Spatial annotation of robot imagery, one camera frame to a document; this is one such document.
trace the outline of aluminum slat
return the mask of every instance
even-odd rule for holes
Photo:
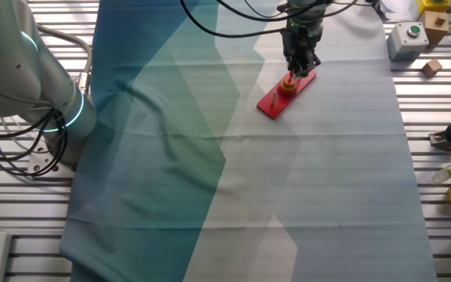
[[[0,194],[70,194],[70,187],[0,187]]]
[[[43,228],[43,229],[61,229],[65,226],[63,220],[50,221],[45,219],[26,220],[26,219],[12,219],[8,216],[7,219],[0,219],[0,229],[23,229],[23,228]]]
[[[65,219],[66,204],[0,204],[0,219]]]
[[[37,201],[40,203],[51,202],[51,203],[64,203],[69,201],[69,196],[67,195],[1,195],[0,202],[30,202]]]
[[[70,281],[69,277],[43,277],[43,276],[6,277],[5,279],[5,282],[69,282],[69,281]]]
[[[61,237],[63,229],[12,229],[4,228],[4,230],[13,236],[21,237]]]
[[[68,274],[72,263],[64,258],[20,257],[9,258],[7,273]]]
[[[15,239],[10,248],[14,255],[59,255],[59,239]]]
[[[0,186],[66,186],[70,185],[70,182],[65,183],[50,183],[46,181],[36,181],[36,180],[30,180],[24,177],[17,177],[13,175],[9,175],[7,173],[3,173],[0,171]]]
[[[431,230],[451,230],[451,220],[447,219],[447,221],[426,221],[426,227],[428,231]]]

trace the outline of red block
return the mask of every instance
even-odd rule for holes
[[[298,96],[298,94],[300,94],[302,90],[304,90],[305,86],[307,86],[309,82],[311,82],[316,77],[316,72],[311,71],[307,78],[302,78],[298,81],[297,91],[292,97],[282,96],[278,93],[278,86],[288,76],[290,76],[290,73],[285,75],[280,80],[280,82],[276,83],[271,91],[269,91],[269,93],[267,93],[264,98],[262,98],[257,104],[257,108],[271,119],[277,118],[278,115],[280,115],[281,112],[291,103],[291,101],[293,101]],[[276,95],[274,103],[272,102],[273,95]]]

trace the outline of metal table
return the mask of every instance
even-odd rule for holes
[[[75,34],[92,43],[96,24],[96,0],[30,0],[36,21],[46,27]],[[392,64],[399,106],[417,174],[434,172],[451,161],[451,153],[430,148],[428,133],[451,124],[451,8],[450,33],[439,46],[424,53],[416,62]],[[389,34],[395,22],[386,21]],[[63,40],[43,35],[71,76],[78,76],[86,55]],[[438,59],[443,70],[427,79],[420,72],[431,59]],[[31,143],[31,138],[20,138]],[[3,149],[21,152],[13,141],[1,142]],[[20,161],[22,168],[27,161]],[[431,250],[440,282],[451,282],[451,214],[445,192],[451,180],[441,185],[418,185]],[[70,182],[41,183],[16,179],[0,170],[0,229],[12,233],[13,246],[7,270],[10,282],[67,282],[71,263],[59,253],[70,193]]]

